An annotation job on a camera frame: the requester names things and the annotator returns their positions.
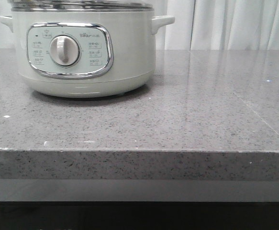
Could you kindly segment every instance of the white curtain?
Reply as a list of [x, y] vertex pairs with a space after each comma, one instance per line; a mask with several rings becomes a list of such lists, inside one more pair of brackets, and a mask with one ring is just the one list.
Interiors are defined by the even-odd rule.
[[[156, 15], [176, 23], [156, 35], [157, 49], [279, 49], [279, 0], [145, 0]], [[0, 15], [10, 14], [0, 0]], [[12, 34], [0, 24], [0, 48], [13, 47]]]
[[279, 49], [279, 0], [196, 0], [191, 49]]

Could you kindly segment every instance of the pot handle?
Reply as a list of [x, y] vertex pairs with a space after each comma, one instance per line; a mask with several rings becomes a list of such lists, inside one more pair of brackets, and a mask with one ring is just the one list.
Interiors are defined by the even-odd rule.
[[14, 29], [13, 29], [13, 18], [12, 18], [12, 16], [0, 16], [0, 22], [1, 22], [2, 24], [7, 25], [7, 26], [10, 28], [10, 30], [11, 30], [12, 32], [14, 32]]
[[174, 16], [157, 16], [152, 18], [152, 34], [156, 35], [158, 29], [165, 25], [170, 25], [175, 22], [176, 18]]

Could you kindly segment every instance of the gray countertop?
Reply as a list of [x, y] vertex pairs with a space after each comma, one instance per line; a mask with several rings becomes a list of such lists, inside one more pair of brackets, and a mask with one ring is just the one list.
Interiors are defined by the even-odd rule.
[[279, 181], [279, 51], [158, 51], [124, 95], [34, 92], [0, 49], [0, 179]]

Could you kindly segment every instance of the control panel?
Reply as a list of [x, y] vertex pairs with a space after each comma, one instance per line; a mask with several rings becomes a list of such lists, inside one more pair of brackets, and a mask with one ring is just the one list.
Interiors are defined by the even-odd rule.
[[38, 23], [27, 34], [27, 56], [40, 74], [84, 79], [105, 74], [114, 57], [109, 32], [90, 23]]

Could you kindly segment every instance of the cooking pot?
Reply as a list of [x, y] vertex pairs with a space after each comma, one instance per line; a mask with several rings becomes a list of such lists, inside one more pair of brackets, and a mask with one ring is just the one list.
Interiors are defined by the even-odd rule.
[[34, 90], [89, 98], [124, 93], [154, 74], [155, 34], [173, 16], [133, 0], [9, 0], [19, 73]]

